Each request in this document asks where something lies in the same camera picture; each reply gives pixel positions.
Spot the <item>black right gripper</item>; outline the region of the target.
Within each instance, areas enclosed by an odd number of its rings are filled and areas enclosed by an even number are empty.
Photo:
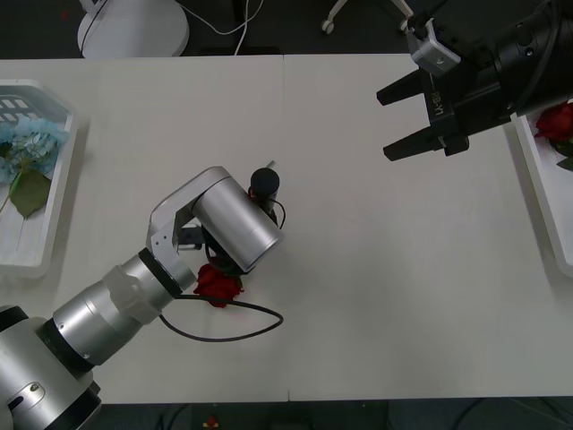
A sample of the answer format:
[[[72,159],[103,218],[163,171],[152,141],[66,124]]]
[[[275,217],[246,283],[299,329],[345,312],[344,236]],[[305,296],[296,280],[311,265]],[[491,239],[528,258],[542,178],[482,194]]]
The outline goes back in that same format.
[[[383,148],[390,161],[425,152],[451,156],[469,148],[469,137],[507,121],[512,102],[502,89],[502,53],[511,41],[504,29],[465,43],[434,20],[417,15],[418,70],[376,93],[388,106],[423,94],[429,125]]]

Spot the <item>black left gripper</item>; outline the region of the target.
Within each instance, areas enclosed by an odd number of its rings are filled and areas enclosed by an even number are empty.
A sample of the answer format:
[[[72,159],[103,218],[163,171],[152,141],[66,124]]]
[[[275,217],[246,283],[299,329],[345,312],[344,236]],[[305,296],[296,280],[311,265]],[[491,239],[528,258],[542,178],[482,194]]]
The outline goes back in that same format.
[[[245,274],[220,245],[210,246],[206,244],[205,254],[208,263],[223,274],[227,276],[243,276]]]

